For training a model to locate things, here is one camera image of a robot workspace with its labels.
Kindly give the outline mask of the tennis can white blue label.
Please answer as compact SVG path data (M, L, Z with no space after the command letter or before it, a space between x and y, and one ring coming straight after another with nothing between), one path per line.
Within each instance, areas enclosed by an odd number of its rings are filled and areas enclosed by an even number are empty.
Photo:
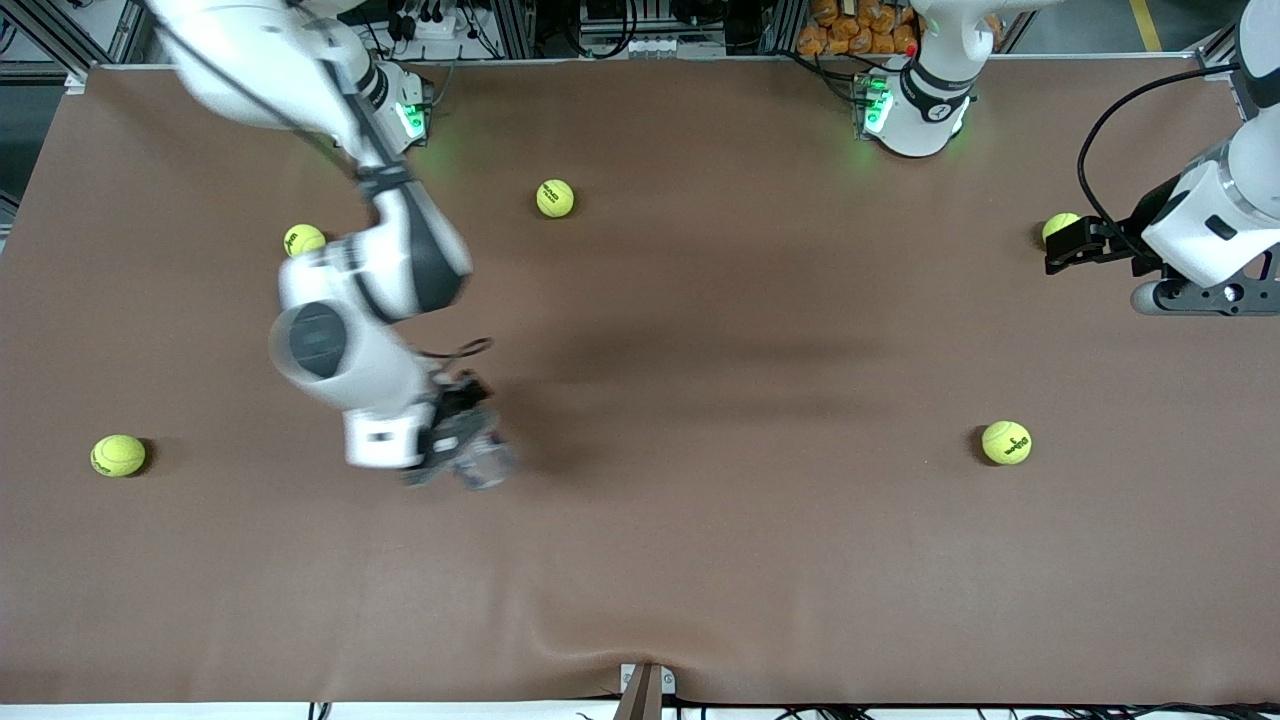
M474 464L467 477L468 483L461 483L471 491L495 488L506 482L517 468L517 457L508 443L506 448L497 448L494 452L470 452L470 455Z

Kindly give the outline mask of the green lit arm base box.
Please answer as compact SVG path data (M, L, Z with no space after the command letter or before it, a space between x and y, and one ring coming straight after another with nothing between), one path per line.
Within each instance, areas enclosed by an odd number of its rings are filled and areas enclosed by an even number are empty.
M435 99L436 88L430 79L410 70L399 73L394 115L406 149L426 143Z
M891 76L882 70L855 76L852 99L859 137L865 140L879 137L895 104Z

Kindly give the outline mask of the brown table mat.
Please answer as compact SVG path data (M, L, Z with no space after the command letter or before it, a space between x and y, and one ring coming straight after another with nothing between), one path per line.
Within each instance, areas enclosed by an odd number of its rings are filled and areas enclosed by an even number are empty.
M351 468L270 361L284 231L369 222L344 176L95 72L0 254L0 703L581 697L646 660L710 703L1280 702L1280 319L1142 316L1124 264L1036 242L1096 118L1184 67L998 59L924 160L790 61L462 68L411 161L475 273L401 331L495 342L518 468L480 492ZM132 477L91 468L114 434Z

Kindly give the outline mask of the orange snack packets pile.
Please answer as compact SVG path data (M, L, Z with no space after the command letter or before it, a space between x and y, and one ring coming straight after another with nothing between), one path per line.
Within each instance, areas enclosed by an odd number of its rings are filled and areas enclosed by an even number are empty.
M808 0L795 51L803 56L916 53L922 18L906 0Z

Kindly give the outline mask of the white power strip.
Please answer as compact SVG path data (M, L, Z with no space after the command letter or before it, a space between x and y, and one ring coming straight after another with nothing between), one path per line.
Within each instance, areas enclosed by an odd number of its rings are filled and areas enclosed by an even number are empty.
M470 24L458 0L403 0L389 28L406 41L447 41L465 37Z

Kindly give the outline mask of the white terminal strip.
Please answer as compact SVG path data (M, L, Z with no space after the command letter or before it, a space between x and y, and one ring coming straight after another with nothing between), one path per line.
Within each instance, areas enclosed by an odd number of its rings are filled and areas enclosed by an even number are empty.
M641 35L627 44L627 59L700 59L724 56L728 46L721 36Z

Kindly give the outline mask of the grey metal bracket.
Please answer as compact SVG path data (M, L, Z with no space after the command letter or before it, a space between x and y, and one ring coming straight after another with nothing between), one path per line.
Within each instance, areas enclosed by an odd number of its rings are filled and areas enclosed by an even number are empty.
M652 662L623 664L620 693L613 720L664 720L666 701L677 694L675 670Z

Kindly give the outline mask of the aluminium frame post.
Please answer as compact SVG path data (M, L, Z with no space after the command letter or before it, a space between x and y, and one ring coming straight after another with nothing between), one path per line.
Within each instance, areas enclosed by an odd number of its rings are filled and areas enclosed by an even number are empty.
M499 35L502 56L532 59L538 0L489 0Z
M810 19L809 0L769 0L769 20L762 33L762 54L795 53L800 31Z

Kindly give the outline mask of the aluminium frame rail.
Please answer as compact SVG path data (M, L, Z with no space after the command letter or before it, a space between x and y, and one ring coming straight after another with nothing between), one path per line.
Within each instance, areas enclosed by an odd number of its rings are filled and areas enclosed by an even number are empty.
M151 28L142 0L0 0L0 81L59 85L141 61Z

